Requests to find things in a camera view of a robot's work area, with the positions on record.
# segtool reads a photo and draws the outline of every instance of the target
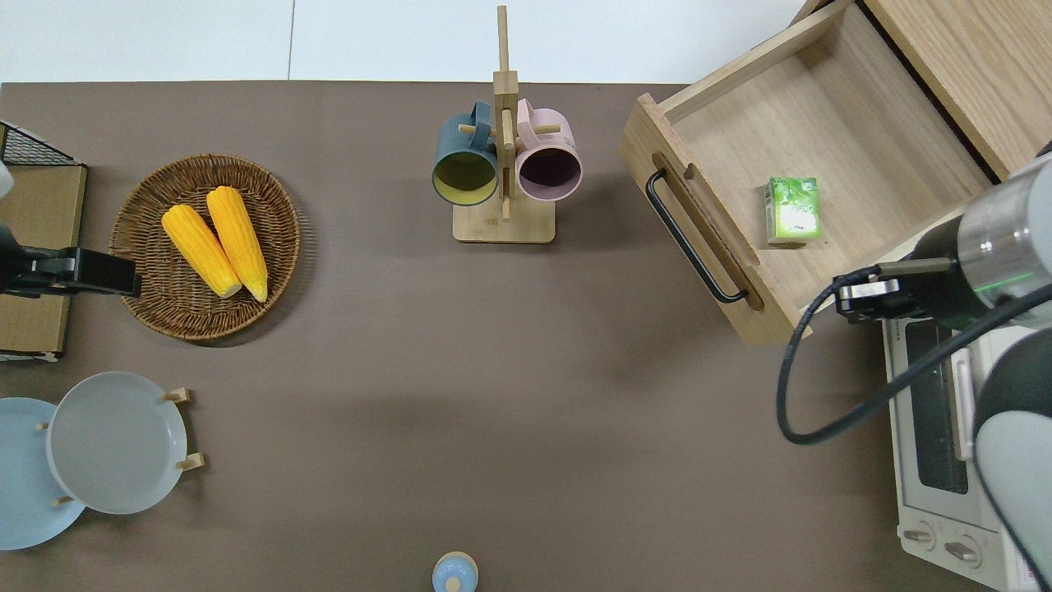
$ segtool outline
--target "toaster oven knob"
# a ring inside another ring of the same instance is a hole
[[[903,538],[916,543],[931,543],[931,533],[923,530],[904,530]]]
[[[974,548],[959,542],[947,543],[944,548],[947,553],[968,564],[972,568],[977,568],[983,563],[983,556],[979,555],[978,552],[978,545],[975,545],[975,540],[970,536],[965,538],[967,539],[967,543],[973,545]]]
[[[931,525],[924,520],[917,523],[913,528],[906,529],[898,527],[898,534],[906,540],[916,543],[928,551],[935,549],[935,532],[932,530]]]

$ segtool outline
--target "toaster oven door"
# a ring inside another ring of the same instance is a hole
[[[888,324],[892,374],[904,372],[924,354],[951,336],[933,321],[897,321]],[[952,406],[953,367],[940,365],[895,396],[895,430],[902,504],[997,530],[996,515],[987,503],[971,461],[954,452]]]

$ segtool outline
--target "black drawer handle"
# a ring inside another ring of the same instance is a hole
[[[691,245],[690,241],[687,240],[687,237],[683,234],[683,230],[680,229],[680,225],[675,223],[675,220],[673,220],[672,216],[668,212],[668,208],[665,207],[665,203],[662,202],[660,197],[658,197],[658,191],[654,189],[654,183],[658,182],[659,179],[664,179],[666,175],[668,175],[667,169],[659,168],[656,172],[650,175],[650,178],[647,179],[646,193],[647,199],[650,200],[650,205],[653,205],[654,210],[658,211],[658,216],[661,217],[663,222],[665,222],[665,226],[668,227],[668,231],[672,232],[672,238],[675,239],[680,248],[683,249],[683,253],[687,256],[687,260],[690,261],[690,264],[694,266],[697,274],[702,275],[702,281],[705,282],[709,291],[712,292],[713,298],[724,305],[730,305],[732,303],[737,303],[739,301],[744,301],[749,294],[749,290],[740,289],[737,293],[727,293],[724,291],[723,287],[720,287],[720,284],[716,283],[716,280],[712,277],[709,268],[705,266],[705,262],[697,256],[697,251],[694,250],[693,245]]]

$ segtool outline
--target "blue mug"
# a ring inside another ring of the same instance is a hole
[[[497,146],[489,137],[493,108],[476,101],[470,114],[454,115],[442,124],[431,184],[453,205],[477,205],[497,192]],[[473,125],[464,134],[461,125]]]

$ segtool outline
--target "oven window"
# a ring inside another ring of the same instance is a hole
[[[930,320],[906,326],[906,354],[910,366],[950,336],[949,329],[942,328]],[[952,379],[944,364],[910,386],[913,434],[916,440],[920,483],[931,488],[964,494],[968,493],[968,473],[965,463],[957,461],[953,454],[953,432],[950,427]]]

